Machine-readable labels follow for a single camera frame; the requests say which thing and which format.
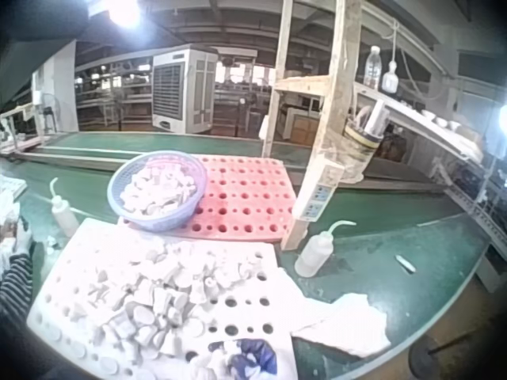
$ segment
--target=blue glove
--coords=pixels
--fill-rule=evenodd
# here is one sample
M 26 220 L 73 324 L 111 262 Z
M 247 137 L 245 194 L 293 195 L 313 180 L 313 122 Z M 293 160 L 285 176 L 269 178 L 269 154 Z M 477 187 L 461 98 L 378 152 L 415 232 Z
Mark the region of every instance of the blue glove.
M 231 373 L 238 380 L 276 378 L 276 353 L 268 342 L 261 339 L 240 339 L 235 343 L 241 349 L 240 355 L 231 356 Z M 212 343 L 209 351 L 223 348 L 223 342 Z

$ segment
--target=concrete floor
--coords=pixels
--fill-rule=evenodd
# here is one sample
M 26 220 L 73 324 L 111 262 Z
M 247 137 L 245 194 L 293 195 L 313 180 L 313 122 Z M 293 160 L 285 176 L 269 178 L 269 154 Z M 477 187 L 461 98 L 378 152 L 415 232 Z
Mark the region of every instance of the concrete floor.
M 428 331 L 428 335 L 441 346 L 477 329 L 489 318 L 507 309 L 506 295 L 505 289 L 489 294 L 475 276 L 451 309 Z M 472 340 L 441 352 L 438 355 L 440 379 L 463 379 L 470 370 L 481 363 L 483 356 L 488 354 L 495 337 L 495 331 L 487 329 L 476 334 Z M 408 365 L 408 350 L 360 379 L 414 380 L 415 377 L 410 373 Z

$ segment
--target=striped sleeve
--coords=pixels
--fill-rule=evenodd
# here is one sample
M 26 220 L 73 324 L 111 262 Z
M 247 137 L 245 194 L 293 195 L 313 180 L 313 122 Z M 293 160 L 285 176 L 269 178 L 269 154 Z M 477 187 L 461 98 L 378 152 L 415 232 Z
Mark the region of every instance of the striped sleeve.
M 0 283 L 0 324 L 22 328 L 32 301 L 32 260 L 29 255 L 13 255 L 10 269 Z

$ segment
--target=foam tray with holes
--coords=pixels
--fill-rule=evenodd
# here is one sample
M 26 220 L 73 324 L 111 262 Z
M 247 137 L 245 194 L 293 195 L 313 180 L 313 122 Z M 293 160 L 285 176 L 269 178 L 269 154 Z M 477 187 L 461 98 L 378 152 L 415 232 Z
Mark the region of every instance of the foam tray with holes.
M 108 239 L 114 239 L 122 247 L 128 247 L 135 244 L 136 239 L 147 239 L 150 236 L 153 235 L 86 219 L 61 252 L 36 297 L 27 321 L 29 328 L 59 354 L 99 378 L 186 379 L 182 369 L 182 366 L 187 367 L 185 357 L 188 359 L 194 352 L 205 352 L 212 342 L 240 338 L 267 340 L 279 358 L 277 378 L 297 378 L 292 340 L 289 332 L 284 329 L 284 318 L 287 316 L 276 307 L 277 304 L 280 305 L 278 300 L 282 296 L 276 294 L 274 283 L 278 271 L 276 254 L 273 246 L 265 243 L 220 241 L 210 245 L 210 249 L 233 250 L 234 254 L 244 255 L 245 260 L 248 255 L 254 254 L 260 259 L 260 266 L 247 281 L 208 300 L 206 307 L 215 321 L 206 325 L 204 334 L 197 338 L 180 335 L 181 357 L 160 355 L 155 360 L 143 359 L 139 365 L 132 365 L 120 349 L 104 343 L 98 346 L 89 343 L 83 326 L 68 317 L 76 294 L 81 289 L 88 288 L 79 273 L 83 272 L 86 265 L 104 260 L 104 255 L 108 252 L 101 248 L 111 246 L 112 240 Z M 166 243 L 182 240 L 178 237 L 163 239 Z
M 208 171 L 206 192 L 196 214 L 183 227 L 171 230 L 171 235 L 228 241 L 281 240 L 295 202 L 282 161 L 241 156 L 195 157 Z

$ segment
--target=basket rim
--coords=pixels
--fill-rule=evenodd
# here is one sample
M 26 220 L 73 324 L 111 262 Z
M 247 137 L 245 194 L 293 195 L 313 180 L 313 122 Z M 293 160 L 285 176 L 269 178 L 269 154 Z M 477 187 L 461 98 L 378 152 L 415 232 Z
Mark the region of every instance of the basket rim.
M 147 153 L 144 153 L 144 154 L 140 154 L 139 156 L 134 157 L 134 158 L 128 160 L 127 162 L 125 162 L 120 168 L 118 168 L 116 170 L 116 172 L 112 175 L 111 179 L 109 180 L 108 190 L 107 190 L 108 202 L 109 202 L 109 206 L 112 208 L 112 210 L 117 215 L 119 215 L 119 216 L 121 216 L 121 217 L 123 217 L 123 218 L 125 218 L 127 220 L 131 220 L 133 222 L 163 222 L 164 220 L 172 219 L 174 217 L 179 216 L 180 214 L 182 214 L 185 211 L 183 209 L 183 206 L 185 206 L 186 204 L 192 203 L 192 202 L 194 202 L 195 204 L 197 204 L 199 202 L 199 200 L 202 198 L 202 196 L 204 194 L 204 188 L 198 188 L 196 190 L 196 192 L 193 193 L 192 196 L 190 196 L 190 198 L 188 198 L 186 200 L 186 202 L 184 202 L 182 205 L 180 205 L 180 207 L 178 207 L 176 210 L 173 210 L 170 213 L 165 214 L 163 216 L 160 216 L 160 215 L 133 215 L 132 213 L 126 211 L 122 206 L 120 206 L 114 200 L 114 198 L 112 197 L 112 185 L 114 184 L 114 182 L 117 179 L 117 177 L 127 167 L 129 167 L 130 165 L 136 163 L 137 161 L 141 161 L 141 160 L 144 160 L 146 158 L 149 158 L 150 156 L 158 156 L 158 155 L 161 155 L 161 154 L 172 154 L 172 155 L 175 155 L 175 156 L 180 156 L 180 157 L 183 157 L 183 158 L 187 158 L 190 161 L 195 162 L 198 166 L 200 166 L 202 168 L 203 175 L 204 175 L 204 188 L 206 187 L 206 184 L 208 182 L 208 173 L 207 173 L 207 170 L 204 167 L 204 165 L 202 164 L 202 162 L 198 158 L 193 157 L 191 154 L 188 154 L 188 153 L 185 153 L 185 152 L 180 152 L 179 150 L 156 150 L 154 152 L 147 152 Z

